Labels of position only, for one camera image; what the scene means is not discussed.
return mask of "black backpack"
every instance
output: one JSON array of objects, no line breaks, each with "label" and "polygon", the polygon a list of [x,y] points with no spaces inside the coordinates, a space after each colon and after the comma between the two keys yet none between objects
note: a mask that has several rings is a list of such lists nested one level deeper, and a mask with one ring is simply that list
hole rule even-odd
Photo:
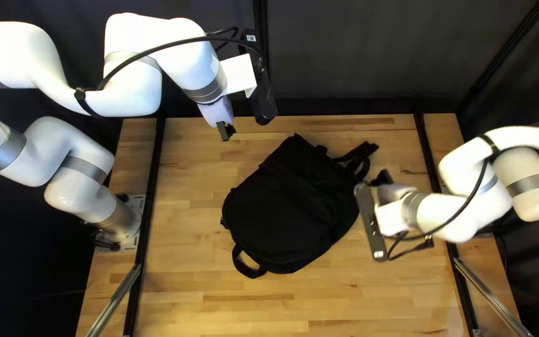
[{"label": "black backpack", "polygon": [[[236,269],[249,278],[266,271],[293,273],[325,253],[355,222],[359,209],[353,189],[377,149],[364,142],[332,159],[324,146],[314,147],[298,134],[282,142],[230,191],[221,209],[221,224],[236,242]],[[339,164],[345,161],[347,166]],[[241,251],[259,264],[258,270],[240,260]]]}]

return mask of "black frame pole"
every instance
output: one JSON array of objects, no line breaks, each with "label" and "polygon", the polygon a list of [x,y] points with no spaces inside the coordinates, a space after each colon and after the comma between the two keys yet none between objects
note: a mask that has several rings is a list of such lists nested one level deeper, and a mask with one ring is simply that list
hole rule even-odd
[{"label": "black frame pole", "polygon": [[471,86],[469,92],[466,96],[461,99],[459,106],[457,107],[457,112],[461,112],[467,109],[482,89],[490,82],[492,77],[500,70],[504,61],[511,55],[513,50],[523,41],[525,35],[534,27],[536,22],[539,19],[539,0],[534,4],[530,9],[528,14],[523,18],[519,26],[513,32],[513,35],[505,42],[503,47],[498,51],[496,56],[490,61],[488,67],[482,75],[475,81],[474,85]]},{"label": "black frame pole", "polygon": [[[430,149],[428,134],[425,131],[423,111],[418,111],[415,108],[413,108],[413,110],[415,128],[417,128],[417,135],[419,136],[419,143],[421,144],[421,150],[423,153],[423,161],[425,162],[428,177],[430,178],[430,186],[432,187],[432,191],[434,193],[441,193],[436,165],[434,164],[434,158],[432,157],[432,150]],[[463,309],[463,316],[465,316],[465,322],[469,330],[469,335],[473,336],[473,331],[478,330],[479,327],[477,325],[477,319],[475,318],[473,304],[471,303],[469,289],[467,288],[465,277],[463,277],[463,275],[454,267],[454,258],[459,257],[459,251],[457,250],[456,245],[450,242],[446,243],[446,249],[449,253],[450,267],[453,270],[454,283],[456,284],[457,291],[459,293],[460,305]]]},{"label": "black frame pole", "polygon": [[261,39],[261,51],[264,54],[265,67],[268,77],[271,77],[270,47],[268,39],[268,2],[267,0],[253,1],[253,19],[255,31]]},{"label": "black frame pole", "polygon": [[153,213],[153,204],[155,201],[155,187],[157,185],[159,159],[161,157],[161,148],[163,144],[163,135],[165,133],[165,113],[158,111],[157,123],[155,125],[155,143],[153,145],[153,156],[149,168],[149,178],[147,181],[147,194],[145,197],[145,207],[143,209],[143,218],[141,220],[141,229],[138,237],[137,256],[135,264],[141,264],[143,269],[130,288],[128,297],[128,307],[126,309],[126,318],[124,320],[124,337],[134,336],[137,326],[138,304],[141,298],[143,287],[143,275],[145,273],[145,257],[147,255],[147,244],[149,241],[149,228],[151,227],[151,217]]}]

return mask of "wooden table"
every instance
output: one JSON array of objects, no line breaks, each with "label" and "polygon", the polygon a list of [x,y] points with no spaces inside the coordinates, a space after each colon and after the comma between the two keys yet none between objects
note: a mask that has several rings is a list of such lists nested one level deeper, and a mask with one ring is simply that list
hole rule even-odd
[{"label": "wooden table", "polygon": [[[438,163],[462,144],[456,118],[430,114],[425,121]],[[219,224],[230,188],[294,132],[327,146],[332,157],[364,140],[374,142],[380,149],[372,155],[370,176],[388,169],[397,182],[430,191],[412,115],[278,117],[267,126],[236,118],[234,124],[238,133],[222,143],[202,118],[167,120],[139,336],[467,335],[442,241],[436,240],[434,249],[375,263],[358,219],[300,271],[250,280],[234,269],[234,243]],[[124,121],[109,186],[115,193],[145,194],[154,125],[153,119]],[[474,239],[459,251],[476,272],[488,274],[488,285],[516,313],[493,239]],[[77,336],[85,335],[133,263],[134,253],[95,254]],[[102,335],[122,336],[125,304],[126,299]],[[505,329],[487,306],[475,310],[481,328],[485,322],[491,332]]]}]

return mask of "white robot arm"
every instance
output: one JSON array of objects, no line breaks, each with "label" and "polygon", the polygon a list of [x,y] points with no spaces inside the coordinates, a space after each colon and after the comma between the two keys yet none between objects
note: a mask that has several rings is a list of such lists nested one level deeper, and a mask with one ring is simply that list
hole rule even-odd
[{"label": "white robot arm", "polygon": [[479,189],[465,210],[433,235],[450,242],[468,241],[511,206],[524,221],[539,220],[539,154],[534,149],[539,150],[539,128],[498,128],[442,159],[439,173],[452,195],[417,193],[396,184],[385,185],[381,191],[378,188],[378,195],[397,195],[389,197],[392,202],[375,207],[381,233],[390,236],[416,228],[431,234],[465,203],[484,160],[499,151],[503,152],[493,165],[487,164]]},{"label": "white robot arm", "polygon": [[[104,76],[142,51],[205,35],[189,19],[114,14],[105,27]],[[249,54],[220,61],[210,42],[193,42],[140,58],[120,70],[104,89],[87,91],[85,101],[104,117],[149,115],[159,108],[162,71],[193,101],[206,106],[242,90],[249,97],[257,86]],[[39,88],[67,109],[89,115],[76,100],[75,88],[68,86],[53,41],[29,23],[0,22],[0,88]],[[232,122],[231,115],[226,110],[205,117],[216,126],[218,118]]]},{"label": "white robot arm", "polygon": [[[205,35],[189,19],[112,15],[105,29],[104,76],[138,53]],[[244,90],[249,97],[257,86],[249,54],[220,61],[209,41],[191,42],[140,57],[101,90],[83,91],[80,103],[49,35],[28,23],[0,22],[0,88],[38,88],[84,115],[128,117],[157,111],[162,72],[199,104],[213,127],[232,123],[226,95]],[[95,223],[110,240],[119,242],[136,233],[140,215],[101,185],[113,164],[108,150],[59,119],[38,119],[24,134],[0,121],[0,175],[32,187],[49,181],[45,191],[49,204]]]}]

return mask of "shoulder strap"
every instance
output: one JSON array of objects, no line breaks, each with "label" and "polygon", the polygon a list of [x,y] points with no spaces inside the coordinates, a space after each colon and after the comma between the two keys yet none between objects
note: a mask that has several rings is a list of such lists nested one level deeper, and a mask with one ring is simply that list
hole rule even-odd
[{"label": "shoulder strap", "polygon": [[240,246],[238,246],[238,244],[236,244],[234,249],[232,249],[232,262],[234,263],[236,270],[248,278],[258,278],[260,276],[264,276],[267,270],[263,268],[263,266],[259,266],[259,269],[255,270],[244,264],[244,262],[240,259],[240,253],[242,251],[243,250],[240,248]]},{"label": "shoulder strap", "polygon": [[349,151],[346,155],[334,158],[333,160],[338,162],[349,161],[346,167],[352,172],[354,172],[359,165],[363,164],[360,171],[357,173],[357,178],[363,180],[363,178],[365,178],[367,173],[370,171],[371,162],[367,157],[369,157],[379,148],[380,147],[374,143],[370,144],[368,142],[363,142],[355,149]]}]

